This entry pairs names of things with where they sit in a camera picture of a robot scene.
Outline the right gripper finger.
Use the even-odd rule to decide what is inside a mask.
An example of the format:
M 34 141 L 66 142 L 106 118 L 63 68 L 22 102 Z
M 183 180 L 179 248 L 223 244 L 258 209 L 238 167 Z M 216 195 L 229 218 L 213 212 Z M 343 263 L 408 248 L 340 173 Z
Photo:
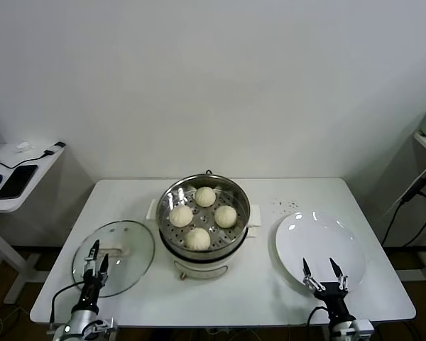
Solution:
M 333 258 L 330 258 L 329 262 L 331 264 L 334 275 L 337 278 L 337 282 L 334 283 L 334 287 L 338 289 L 339 291 L 347 292 L 349 289 L 348 276 L 344 275 L 341 267 L 338 265 L 338 263 L 335 260 L 333 260 Z
M 303 283 L 311 291 L 323 291 L 323 285 L 312 277 L 311 270 L 305 258 L 302 259 L 302 270 L 304 274 Z

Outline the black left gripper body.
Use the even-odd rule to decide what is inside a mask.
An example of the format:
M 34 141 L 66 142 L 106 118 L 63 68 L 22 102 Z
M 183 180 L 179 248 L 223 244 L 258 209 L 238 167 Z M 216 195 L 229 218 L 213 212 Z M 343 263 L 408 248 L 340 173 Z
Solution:
M 100 271 L 97 274 L 93 274 L 93 270 L 88 270 L 84 274 L 84 285 L 78 300 L 78 310 L 99 311 L 97 302 L 100 291 L 104 287 L 107 278 L 107 271 Z

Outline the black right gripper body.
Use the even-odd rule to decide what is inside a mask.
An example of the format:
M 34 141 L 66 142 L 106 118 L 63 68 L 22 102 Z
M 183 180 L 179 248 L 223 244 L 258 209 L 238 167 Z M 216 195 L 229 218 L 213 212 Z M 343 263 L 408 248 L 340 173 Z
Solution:
M 351 315 L 344 302 L 348 293 L 340 289 L 337 282 L 322 282 L 322 290 L 315 290 L 314 297 L 325 303 L 329 318 L 350 318 Z

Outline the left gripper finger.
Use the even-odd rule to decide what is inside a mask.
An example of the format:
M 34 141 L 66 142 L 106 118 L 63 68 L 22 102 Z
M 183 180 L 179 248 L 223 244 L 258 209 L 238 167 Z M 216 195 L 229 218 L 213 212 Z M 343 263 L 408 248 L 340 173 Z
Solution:
M 89 250 L 88 255 L 84 258 L 84 272 L 92 271 L 96 272 L 97 267 L 97 255 L 99 252 L 99 240 L 97 239 L 91 249 Z
M 105 254 L 99 267 L 98 279 L 100 284 L 105 284 L 108 279 L 109 255 Z

